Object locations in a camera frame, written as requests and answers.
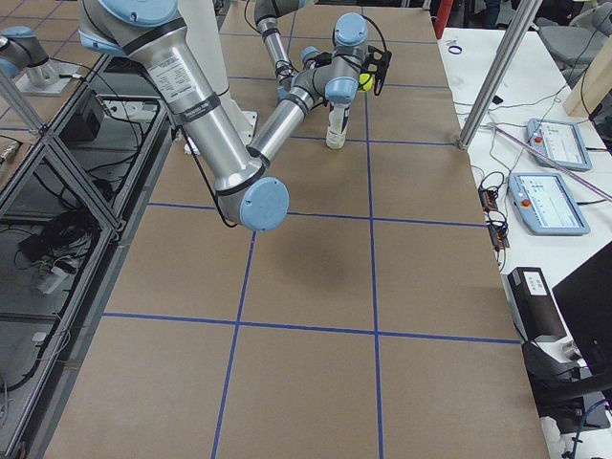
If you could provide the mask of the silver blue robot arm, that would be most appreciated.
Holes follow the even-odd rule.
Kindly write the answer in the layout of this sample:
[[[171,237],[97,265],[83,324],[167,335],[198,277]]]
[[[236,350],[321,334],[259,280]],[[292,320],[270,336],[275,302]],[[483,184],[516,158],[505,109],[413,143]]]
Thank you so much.
[[[249,144],[240,138],[220,95],[208,81],[208,58],[196,57],[192,29],[219,37],[213,11],[199,13],[177,1],[82,1],[80,40],[102,54],[141,64],[175,121],[184,128],[211,170],[214,199],[223,217],[253,231],[272,230],[286,217],[290,195],[270,176],[270,163],[312,109],[322,101],[347,109],[358,92],[368,56],[368,26],[356,13],[342,15],[334,28],[327,64],[305,55],[304,70],[289,61],[277,28],[303,1],[258,1],[254,24],[285,89],[272,115]]]
[[[328,97],[325,87],[333,76],[331,56],[321,66],[316,66],[319,57],[325,54],[307,55],[306,63],[314,64],[312,68],[298,71],[290,60],[283,44],[280,31],[277,27],[277,19],[293,11],[297,11],[312,4],[312,1],[256,1],[253,10],[253,18],[256,29],[261,34],[262,41],[269,53],[275,77],[277,79],[277,109],[297,109],[297,113],[307,116],[313,109],[325,104]],[[291,92],[294,79],[297,78],[297,88],[306,92],[313,105],[301,100]]]

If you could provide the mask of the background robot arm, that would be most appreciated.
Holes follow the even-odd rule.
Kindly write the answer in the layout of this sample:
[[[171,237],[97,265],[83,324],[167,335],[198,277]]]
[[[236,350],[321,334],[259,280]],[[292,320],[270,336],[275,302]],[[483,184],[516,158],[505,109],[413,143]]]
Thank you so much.
[[[51,60],[35,33],[26,26],[1,31],[1,71],[8,78],[22,77],[15,83],[23,94],[58,97],[74,78],[80,66]]]

